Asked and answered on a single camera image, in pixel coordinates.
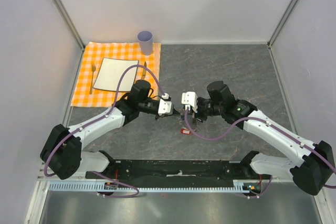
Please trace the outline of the metal keyring plate blue handle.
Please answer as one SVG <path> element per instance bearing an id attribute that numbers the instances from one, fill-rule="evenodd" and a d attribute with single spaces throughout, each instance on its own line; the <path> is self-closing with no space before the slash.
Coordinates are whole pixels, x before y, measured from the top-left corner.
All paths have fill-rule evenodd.
<path id="1" fill-rule="evenodd" d="M 179 124 L 182 127 L 182 130 L 185 131 L 187 134 L 191 134 L 190 129 L 192 129 L 195 132 L 198 132 L 200 130 L 200 123 L 201 120 L 196 118 L 196 113 L 190 109 L 187 114 L 187 121 L 189 123 L 189 126 L 187 126 L 186 121 L 185 121 L 185 111 L 186 108 L 184 105 L 181 106 L 180 108 L 180 117 L 179 117 Z"/>

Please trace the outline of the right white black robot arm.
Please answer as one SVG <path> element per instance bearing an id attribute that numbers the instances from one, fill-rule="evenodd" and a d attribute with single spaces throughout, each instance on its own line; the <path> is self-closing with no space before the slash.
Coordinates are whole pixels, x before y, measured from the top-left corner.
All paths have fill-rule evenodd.
<path id="1" fill-rule="evenodd" d="M 335 173 L 332 147 L 325 141 L 315 143 L 282 127 L 246 100 L 237 99 L 222 81 L 207 86 L 209 98 L 194 95 L 192 111 L 200 121 L 221 116 L 231 126 L 251 133 L 284 154 L 268 156 L 251 151 L 240 166 L 248 179 L 266 174 L 291 180 L 302 191 L 316 196 Z"/>

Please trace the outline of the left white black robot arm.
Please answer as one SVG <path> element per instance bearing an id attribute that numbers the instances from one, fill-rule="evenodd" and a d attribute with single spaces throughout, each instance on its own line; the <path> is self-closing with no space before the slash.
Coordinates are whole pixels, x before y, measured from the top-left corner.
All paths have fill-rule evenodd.
<path id="1" fill-rule="evenodd" d="M 151 98 L 151 89 L 149 82 L 138 80 L 130 92 L 104 112 L 73 126 L 56 125 L 40 154 L 45 169 L 52 171 L 45 172 L 45 176 L 64 180 L 75 173 L 94 171 L 103 178 L 111 178 L 115 173 L 113 158 L 105 151 L 85 152 L 84 148 L 104 134 L 135 120 L 140 113 L 153 114 L 156 119 L 179 114 L 167 93 Z"/>

